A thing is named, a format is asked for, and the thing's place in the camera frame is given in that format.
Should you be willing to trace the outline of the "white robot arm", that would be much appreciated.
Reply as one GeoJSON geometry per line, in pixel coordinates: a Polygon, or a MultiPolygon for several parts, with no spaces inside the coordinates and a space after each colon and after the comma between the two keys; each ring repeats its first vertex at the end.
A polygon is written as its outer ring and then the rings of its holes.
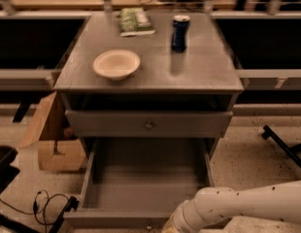
{"type": "Polygon", "coordinates": [[[301,224],[301,181],[246,190],[202,188],[177,207],[162,233],[198,233],[234,216],[301,224]]]}

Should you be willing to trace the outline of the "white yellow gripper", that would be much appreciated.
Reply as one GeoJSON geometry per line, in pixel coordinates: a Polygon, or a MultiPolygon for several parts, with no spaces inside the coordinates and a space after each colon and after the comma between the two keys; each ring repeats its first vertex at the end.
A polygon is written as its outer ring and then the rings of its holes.
{"type": "Polygon", "coordinates": [[[189,233],[184,219],[184,202],[171,214],[164,224],[161,233],[189,233]]]}

